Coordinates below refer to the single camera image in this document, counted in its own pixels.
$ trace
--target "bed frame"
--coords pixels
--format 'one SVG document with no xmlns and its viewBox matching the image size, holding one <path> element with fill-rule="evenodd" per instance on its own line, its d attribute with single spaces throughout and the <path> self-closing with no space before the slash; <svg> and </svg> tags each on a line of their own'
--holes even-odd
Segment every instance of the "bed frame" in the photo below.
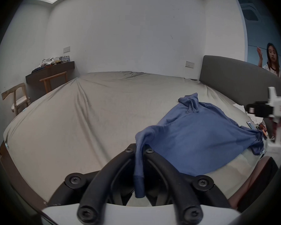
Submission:
<svg viewBox="0 0 281 225">
<path fill-rule="evenodd" d="M 239 105 L 268 100 L 268 87 L 281 96 L 281 78 L 248 62 L 205 55 L 200 81 Z"/>
</svg>

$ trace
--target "wall socket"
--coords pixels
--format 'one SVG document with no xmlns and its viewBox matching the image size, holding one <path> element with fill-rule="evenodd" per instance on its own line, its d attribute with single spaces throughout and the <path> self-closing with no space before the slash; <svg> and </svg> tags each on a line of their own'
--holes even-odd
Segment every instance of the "wall socket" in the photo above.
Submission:
<svg viewBox="0 0 281 225">
<path fill-rule="evenodd" d="M 188 67 L 188 68 L 194 68 L 195 64 L 193 62 L 186 61 L 185 66 Z"/>
<path fill-rule="evenodd" d="M 70 51 L 70 47 L 65 47 L 64 48 L 64 53 L 69 52 Z"/>
</svg>

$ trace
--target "screw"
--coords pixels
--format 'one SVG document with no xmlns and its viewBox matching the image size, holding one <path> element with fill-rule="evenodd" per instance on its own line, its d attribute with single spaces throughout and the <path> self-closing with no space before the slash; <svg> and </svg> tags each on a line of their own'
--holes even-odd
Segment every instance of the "screw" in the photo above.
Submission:
<svg viewBox="0 0 281 225">
<path fill-rule="evenodd" d="M 125 152 L 133 152 L 133 150 L 131 148 L 126 148 Z"/>
<path fill-rule="evenodd" d="M 97 219 L 96 212 L 92 208 L 80 208 L 77 215 L 84 223 L 94 222 Z"/>
<path fill-rule="evenodd" d="M 184 220 L 189 223 L 197 224 L 202 220 L 201 214 L 201 211 L 196 207 L 187 208 L 184 213 Z"/>
<path fill-rule="evenodd" d="M 153 153 L 154 152 L 154 150 L 152 149 L 152 148 L 148 148 L 147 150 L 146 150 L 146 153 Z"/>
<path fill-rule="evenodd" d="M 71 179 L 70 179 L 70 182 L 72 183 L 72 184 L 79 184 L 80 183 L 80 181 L 81 181 L 81 179 L 79 178 L 79 177 L 72 177 Z"/>
<path fill-rule="evenodd" d="M 205 179 L 200 179 L 199 180 L 199 186 L 206 187 L 207 184 L 208 184 L 207 180 L 205 180 Z"/>
</svg>

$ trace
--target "white cloth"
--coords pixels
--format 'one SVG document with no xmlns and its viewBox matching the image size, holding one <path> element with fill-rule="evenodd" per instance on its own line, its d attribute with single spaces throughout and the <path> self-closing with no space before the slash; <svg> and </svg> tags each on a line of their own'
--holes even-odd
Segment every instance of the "white cloth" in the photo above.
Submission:
<svg viewBox="0 0 281 225">
<path fill-rule="evenodd" d="M 75 78 L 33 102 L 8 125 L 4 140 L 22 177 L 48 201 L 68 174 L 102 169 L 135 143 L 137 132 L 157 124 L 180 97 L 195 92 L 200 102 L 212 103 L 248 127 L 250 118 L 232 100 L 199 81 L 102 72 Z M 247 149 L 208 175 L 229 198 L 258 159 Z"/>
<path fill-rule="evenodd" d="M 252 122 L 255 123 L 255 125 L 259 125 L 262 121 L 263 121 L 263 118 L 259 118 L 259 117 L 256 117 L 254 114 L 250 114 L 250 113 L 247 113 L 244 109 L 244 106 L 242 105 L 239 105 L 237 103 L 233 104 L 234 107 L 237 107 L 238 109 L 240 109 L 241 111 L 243 111 L 245 114 L 248 115 L 248 117 L 252 120 Z"/>
</svg>

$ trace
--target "bed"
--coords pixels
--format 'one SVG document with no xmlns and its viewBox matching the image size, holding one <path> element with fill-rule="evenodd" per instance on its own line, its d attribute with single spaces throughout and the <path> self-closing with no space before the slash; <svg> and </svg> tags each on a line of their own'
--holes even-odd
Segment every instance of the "bed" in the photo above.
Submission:
<svg viewBox="0 0 281 225">
<path fill-rule="evenodd" d="M 248 126 L 250 118 L 233 104 L 267 100 L 268 86 L 275 86 L 281 96 L 280 78 L 217 56 L 204 56 L 199 81 L 131 71 L 88 73 L 33 102 L 8 125 L 4 140 L 22 177 L 48 201 L 68 174 L 100 170 L 135 143 L 137 132 L 156 124 L 178 98 L 197 92 L 199 101 L 216 105 Z M 281 160 L 281 151 L 275 153 Z M 260 156 L 246 149 L 207 175 L 229 198 Z"/>
</svg>

